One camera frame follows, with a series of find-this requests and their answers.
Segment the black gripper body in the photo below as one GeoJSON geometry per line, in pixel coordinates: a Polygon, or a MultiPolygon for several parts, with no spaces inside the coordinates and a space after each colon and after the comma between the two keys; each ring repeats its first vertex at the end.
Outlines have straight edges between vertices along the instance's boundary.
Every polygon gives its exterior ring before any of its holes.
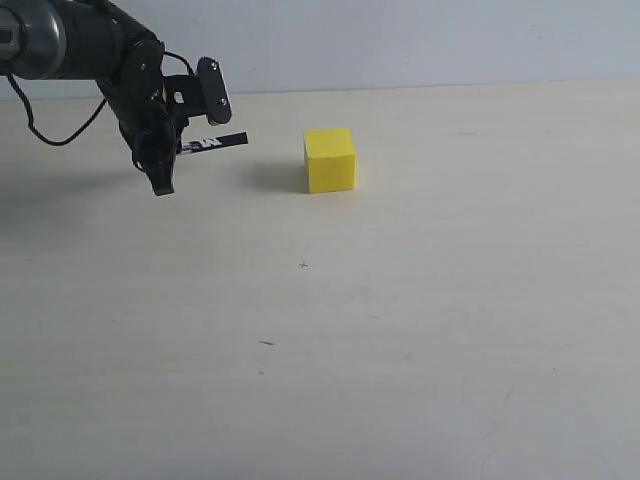
{"type": "Polygon", "coordinates": [[[188,125],[186,120],[175,119],[173,103],[166,99],[167,77],[162,73],[166,57],[185,66],[185,77],[196,76],[189,61],[168,52],[162,41],[130,39],[113,72],[97,81],[132,150],[176,150],[181,132],[188,125]]]}

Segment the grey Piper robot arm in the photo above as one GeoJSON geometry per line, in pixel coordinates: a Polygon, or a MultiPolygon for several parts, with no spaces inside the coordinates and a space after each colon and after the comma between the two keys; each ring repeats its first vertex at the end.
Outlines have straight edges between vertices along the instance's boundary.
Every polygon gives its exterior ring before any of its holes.
{"type": "Polygon", "coordinates": [[[47,138],[35,125],[25,80],[87,80],[111,108],[133,165],[155,195],[173,193],[184,124],[173,115],[162,63],[170,53],[146,26],[110,1],[4,1],[1,74],[21,100],[27,127],[41,142],[63,147],[77,139],[47,138]]]}

